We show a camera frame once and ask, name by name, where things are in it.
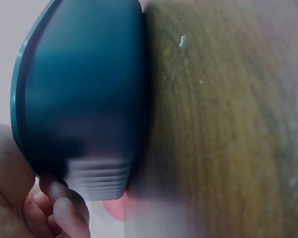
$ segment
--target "brown skin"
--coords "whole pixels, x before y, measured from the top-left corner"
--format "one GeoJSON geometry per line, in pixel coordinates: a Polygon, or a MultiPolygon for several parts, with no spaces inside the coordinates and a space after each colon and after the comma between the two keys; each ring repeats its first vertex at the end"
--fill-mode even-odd
{"type": "Polygon", "coordinates": [[[35,175],[0,124],[0,238],[89,238],[89,213],[82,197],[52,175],[35,175]]]}

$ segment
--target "teal plastic casing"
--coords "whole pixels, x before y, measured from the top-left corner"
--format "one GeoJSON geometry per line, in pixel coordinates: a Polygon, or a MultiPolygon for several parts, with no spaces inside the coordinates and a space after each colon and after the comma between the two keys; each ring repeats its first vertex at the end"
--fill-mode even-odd
{"type": "Polygon", "coordinates": [[[13,137],[35,173],[89,200],[121,197],[147,111],[137,0],[52,0],[26,37],[11,87],[13,137]]]}

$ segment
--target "finger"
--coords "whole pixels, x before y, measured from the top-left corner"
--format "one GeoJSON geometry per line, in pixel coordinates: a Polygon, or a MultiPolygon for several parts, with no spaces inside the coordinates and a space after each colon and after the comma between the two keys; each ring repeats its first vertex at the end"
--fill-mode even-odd
{"type": "Polygon", "coordinates": [[[33,201],[36,205],[44,212],[45,216],[48,217],[53,214],[53,206],[50,199],[43,192],[39,192],[33,196],[33,201]]]}
{"type": "Polygon", "coordinates": [[[84,198],[82,198],[82,196],[79,195],[76,191],[71,189],[70,191],[72,193],[71,201],[74,204],[76,210],[86,219],[87,223],[89,223],[89,211],[84,198]]]}
{"type": "Polygon", "coordinates": [[[77,192],[56,181],[52,174],[44,174],[40,177],[40,188],[48,195],[52,205],[60,197],[67,197],[72,200],[77,211],[89,222],[89,212],[84,199],[77,192]]]}
{"type": "Polygon", "coordinates": [[[34,181],[34,172],[17,147],[11,128],[0,124],[0,194],[12,207],[21,207],[34,181]]]}
{"type": "Polygon", "coordinates": [[[69,198],[59,198],[54,204],[53,213],[55,222],[71,238],[90,238],[86,219],[77,212],[69,198]]]}
{"type": "Polygon", "coordinates": [[[28,196],[34,196],[35,194],[39,193],[41,191],[39,185],[35,184],[33,188],[30,190],[28,196]]]}
{"type": "Polygon", "coordinates": [[[60,235],[58,235],[57,237],[55,238],[72,238],[70,237],[68,234],[66,234],[65,232],[62,232],[60,235]]]}
{"type": "Polygon", "coordinates": [[[36,238],[53,238],[47,217],[43,211],[33,201],[32,197],[27,197],[22,207],[24,223],[28,230],[36,238]]]}
{"type": "Polygon", "coordinates": [[[57,237],[58,235],[61,234],[62,232],[62,229],[60,228],[60,226],[55,222],[55,218],[54,218],[54,215],[51,215],[48,217],[48,223],[49,223],[49,226],[50,226],[50,229],[53,233],[53,235],[55,237],[57,237]]]}

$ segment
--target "white speck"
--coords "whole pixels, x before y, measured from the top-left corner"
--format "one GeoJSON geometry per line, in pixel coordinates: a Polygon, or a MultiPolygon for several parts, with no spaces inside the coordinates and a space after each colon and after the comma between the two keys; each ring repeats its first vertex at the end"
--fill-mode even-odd
{"type": "Polygon", "coordinates": [[[179,47],[183,47],[184,43],[185,43],[185,35],[181,36],[181,41],[180,41],[179,47]]]}

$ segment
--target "skin surface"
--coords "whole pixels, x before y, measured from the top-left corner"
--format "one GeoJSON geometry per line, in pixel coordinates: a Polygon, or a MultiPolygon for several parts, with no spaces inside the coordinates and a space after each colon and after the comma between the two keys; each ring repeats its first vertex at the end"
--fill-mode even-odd
{"type": "Polygon", "coordinates": [[[0,124],[0,238],[89,238],[83,198],[50,174],[34,182],[10,127],[0,124]]]}

